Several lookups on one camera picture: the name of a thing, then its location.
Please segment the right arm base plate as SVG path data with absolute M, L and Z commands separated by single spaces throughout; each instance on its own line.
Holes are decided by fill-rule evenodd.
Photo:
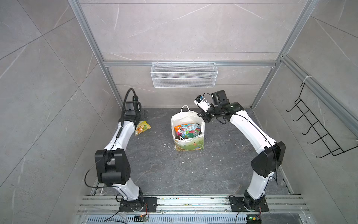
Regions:
M 255 212 L 268 212 L 269 207 L 264 195 L 260 199 L 254 200 L 250 195 L 244 195 L 243 197 L 229 196 L 229 205 L 233 212 L 240 211 L 255 211 Z

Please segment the yellow chips snack bag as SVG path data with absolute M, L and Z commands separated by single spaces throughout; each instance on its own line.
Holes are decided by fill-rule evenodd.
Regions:
M 138 136 L 149 129 L 151 129 L 151 126 L 147 123 L 147 121 L 140 121 L 136 127 L 135 135 Z

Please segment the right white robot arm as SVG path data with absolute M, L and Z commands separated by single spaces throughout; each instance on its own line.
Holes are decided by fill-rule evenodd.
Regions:
M 253 176 L 244 192 L 243 203 L 247 210 L 253 211 L 261 206 L 266 195 L 266 188 L 271 179 L 277 179 L 277 169 L 283 162 L 286 146 L 281 141 L 269 137 L 250 118 L 238 102 L 229 102 L 224 90 L 211 93 L 212 103 L 198 95 L 194 103 L 200 109 L 198 116 L 209 123 L 212 118 L 223 118 L 222 124 L 229 121 L 243 133 L 254 147 L 257 156 L 251 161 Z

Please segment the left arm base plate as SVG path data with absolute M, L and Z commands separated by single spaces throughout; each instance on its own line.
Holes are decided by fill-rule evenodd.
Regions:
M 119 211 L 124 212 L 155 212 L 157 209 L 156 197 L 144 197 L 135 201 L 126 201 L 121 199 Z

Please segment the white printed paper bag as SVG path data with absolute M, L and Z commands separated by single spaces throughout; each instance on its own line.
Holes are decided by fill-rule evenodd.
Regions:
M 204 149 L 205 122 L 198 113 L 187 105 L 171 118 L 171 131 L 174 147 L 178 151 Z

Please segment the green Fox's mint candy bag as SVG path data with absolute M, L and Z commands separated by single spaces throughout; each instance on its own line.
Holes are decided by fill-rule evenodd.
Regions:
M 192 139 L 201 133 L 201 126 L 199 124 L 185 124 L 182 127 L 182 139 Z

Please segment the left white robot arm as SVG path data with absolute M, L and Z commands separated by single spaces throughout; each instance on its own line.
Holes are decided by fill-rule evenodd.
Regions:
M 126 155 L 129 140 L 141 119 L 141 110 L 127 109 L 109 144 L 95 153 L 98 182 L 115 188 L 129 205 L 144 206 L 143 192 L 131 179 Z

